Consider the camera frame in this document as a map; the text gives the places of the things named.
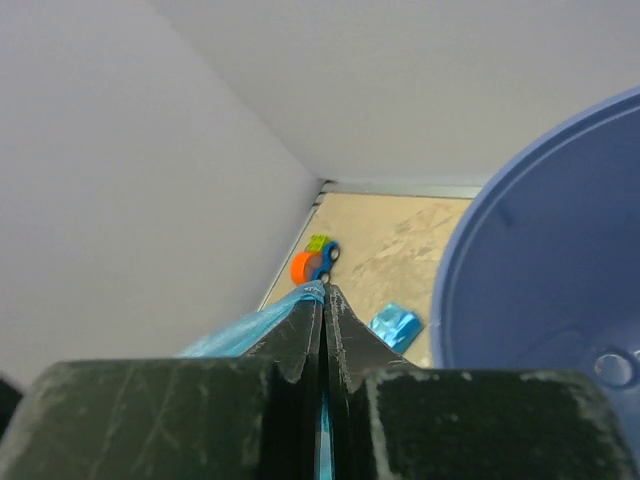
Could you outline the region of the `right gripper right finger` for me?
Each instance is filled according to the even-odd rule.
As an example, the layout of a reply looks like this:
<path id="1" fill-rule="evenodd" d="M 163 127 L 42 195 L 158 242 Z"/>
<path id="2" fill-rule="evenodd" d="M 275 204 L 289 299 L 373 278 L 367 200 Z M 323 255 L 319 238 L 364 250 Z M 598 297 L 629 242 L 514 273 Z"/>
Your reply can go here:
<path id="1" fill-rule="evenodd" d="M 635 479 L 605 396 L 571 370 L 422 369 L 325 295 L 331 479 Z"/>

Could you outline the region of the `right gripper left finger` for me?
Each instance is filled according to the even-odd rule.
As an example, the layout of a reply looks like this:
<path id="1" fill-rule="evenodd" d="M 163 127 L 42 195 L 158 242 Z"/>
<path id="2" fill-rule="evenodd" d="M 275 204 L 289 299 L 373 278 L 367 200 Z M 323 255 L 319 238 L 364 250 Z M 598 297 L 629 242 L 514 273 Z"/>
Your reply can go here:
<path id="1" fill-rule="evenodd" d="M 1 443 L 5 479 L 311 479 L 323 307 L 238 357 L 58 363 Z"/>

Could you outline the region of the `single blue trash bag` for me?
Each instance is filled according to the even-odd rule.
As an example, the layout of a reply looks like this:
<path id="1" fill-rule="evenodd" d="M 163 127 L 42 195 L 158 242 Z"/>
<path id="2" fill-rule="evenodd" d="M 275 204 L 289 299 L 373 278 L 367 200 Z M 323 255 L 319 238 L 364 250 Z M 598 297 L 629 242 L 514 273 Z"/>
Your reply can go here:
<path id="1" fill-rule="evenodd" d="M 300 459 L 313 464 L 314 479 L 334 477 L 331 426 L 324 360 L 323 312 L 326 286 L 314 280 L 276 303 L 203 336 L 179 353 L 181 358 L 264 357 L 284 381 L 274 399 L 271 433 L 289 432 L 272 445 L 310 449 Z"/>

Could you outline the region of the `blue trash bag roll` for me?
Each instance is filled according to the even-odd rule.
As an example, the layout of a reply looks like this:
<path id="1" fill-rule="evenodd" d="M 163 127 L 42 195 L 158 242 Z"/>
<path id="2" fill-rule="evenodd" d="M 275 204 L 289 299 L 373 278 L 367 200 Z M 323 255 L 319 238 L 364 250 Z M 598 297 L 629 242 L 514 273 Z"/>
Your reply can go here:
<path id="1" fill-rule="evenodd" d="M 371 319 L 368 328 L 391 350 L 404 354 L 424 325 L 415 312 L 390 302 Z"/>

